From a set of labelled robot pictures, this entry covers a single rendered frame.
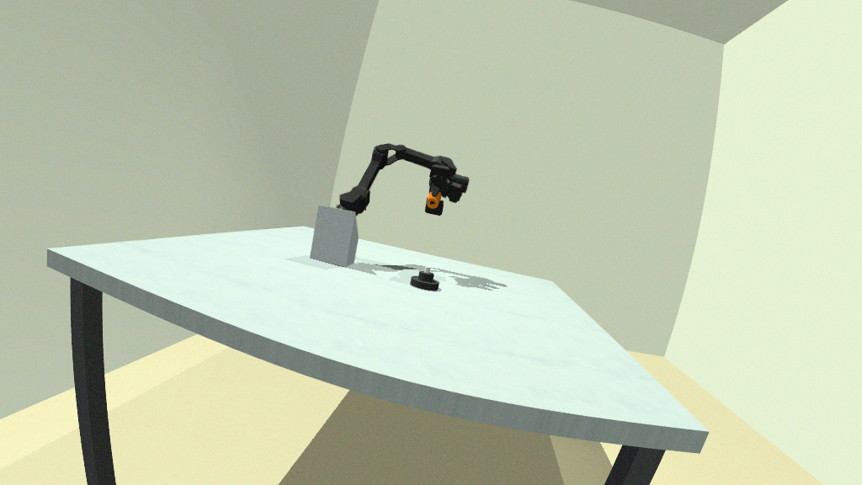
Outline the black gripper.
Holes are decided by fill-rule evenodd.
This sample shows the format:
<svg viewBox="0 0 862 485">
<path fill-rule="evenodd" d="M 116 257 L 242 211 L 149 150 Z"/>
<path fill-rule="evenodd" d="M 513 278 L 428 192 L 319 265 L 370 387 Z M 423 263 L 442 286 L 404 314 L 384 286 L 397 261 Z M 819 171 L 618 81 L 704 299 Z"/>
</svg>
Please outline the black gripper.
<svg viewBox="0 0 862 485">
<path fill-rule="evenodd" d="M 432 196 L 434 196 L 434 197 L 438 194 L 439 191 L 440 191 L 442 196 L 445 195 L 445 191 L 447 189 L 447 180 L 450 180 L 450 168 L 445 167 L 445 166 L 440 166 L 440 165 L 433 165 L 431 167 L 430 175 L 433 175 L 433 177 L 430 177 L 430 179 L 429 179 L 429 187 L 430 187 L 429 193 L 431 191 Z M 436 176 L 434 176 L 434 175 L 436 175 Z M 443 212 L 443 207 L 444 207 L 444 201 L 443 200 L 440 200 L 438 207 L 434 208 L 434 209 L 429 208 L 427 206 L 427 201 L 426 201 L 425 212 L 429 213 L 429 214 L 441 216 L 442 212 Z"/>
</svg>

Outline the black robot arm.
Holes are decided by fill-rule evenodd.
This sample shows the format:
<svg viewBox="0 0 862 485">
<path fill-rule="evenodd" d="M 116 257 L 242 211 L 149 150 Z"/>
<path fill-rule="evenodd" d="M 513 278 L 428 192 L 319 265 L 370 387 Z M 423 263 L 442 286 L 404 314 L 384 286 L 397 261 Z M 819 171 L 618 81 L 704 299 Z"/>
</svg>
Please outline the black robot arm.
<svg viewBox="0 0 862 485">
<path fill-rule="evenodd" d="M 396 151 L 392 157 L 388 157 L 388 150 Z M 388 157 L 388 158 L 387 158 Z M 440 165 L 450 168 L 450 180 L 447 180 L 447 189 L 445 195 L 450 197 L 450 201 L 460 201 L 460 197 L 467 191 L 469 178 L 456 174 L 456 167 L 449 157 L 430 157 L 423 152 L 416 152 L 413 149 L 407 148 L 404 145 L 392 145 L 390 143 L 375 146 L 372 152 L 372 158 L 369 167 L 364 172 L 358 186 L 351 189 L 350 192 L 339 196 L 340 204 L 335 208 L 346 211 L 356 212 L 358 214 L 366 211 L 367 205 L 370 203 L 370 186 L 375 180 L 379 170 L 387 165 L 391 165 L 397 160 L 404 159 L 410 163 L 417 164 L 422 167 L 429 168 L 433 165 Z"/>
</svg>

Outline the orange knob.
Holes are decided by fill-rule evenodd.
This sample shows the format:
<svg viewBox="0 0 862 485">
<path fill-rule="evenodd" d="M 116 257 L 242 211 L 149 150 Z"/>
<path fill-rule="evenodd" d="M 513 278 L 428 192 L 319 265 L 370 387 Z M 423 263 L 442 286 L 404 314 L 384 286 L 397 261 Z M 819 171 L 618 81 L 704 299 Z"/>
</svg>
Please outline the orange knob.
<svg viewBox="0 0 862 485">
<path fill-rule="evenodd" d="M 427 199 L 427 206 L 429 208 L 432 208 L 432 209 L 437 208 L 439 205 L 440 198 L 441 198 L 440 191 L 438 192 L 438 194 L 435 197 L 432 196 L 432 193 L 430 191 L 428 199 Z"/>
</svg>

